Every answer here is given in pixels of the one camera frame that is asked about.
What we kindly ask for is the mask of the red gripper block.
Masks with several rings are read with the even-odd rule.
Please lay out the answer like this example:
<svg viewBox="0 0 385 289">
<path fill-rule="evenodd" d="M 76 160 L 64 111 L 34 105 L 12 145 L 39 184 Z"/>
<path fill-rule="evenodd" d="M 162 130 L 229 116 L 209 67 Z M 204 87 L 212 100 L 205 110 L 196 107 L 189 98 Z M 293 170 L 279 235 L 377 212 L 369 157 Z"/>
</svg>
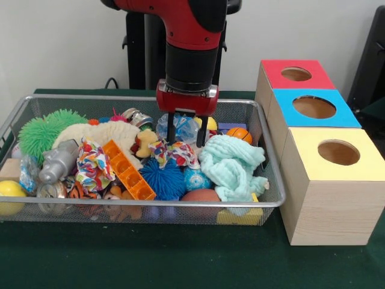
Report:
<svg viewBox="0 0 385 289">
<path fill-rule="evenodd" d="M 188 95 L 177 92 L 166 92 L 160 89 L 156 91 L 156 100 L 161 111 L 168 112 L 167 118 L 167 142 L 175 143 L 175 112 L 194 113 L 201 116 L 201 127 L 197 133 L 196 145 L 201 148 L 205 145 L 208 116 L 212 116 L 219 97 L 219 90 L 210 90 L 208 96 Z"/>
</svg>

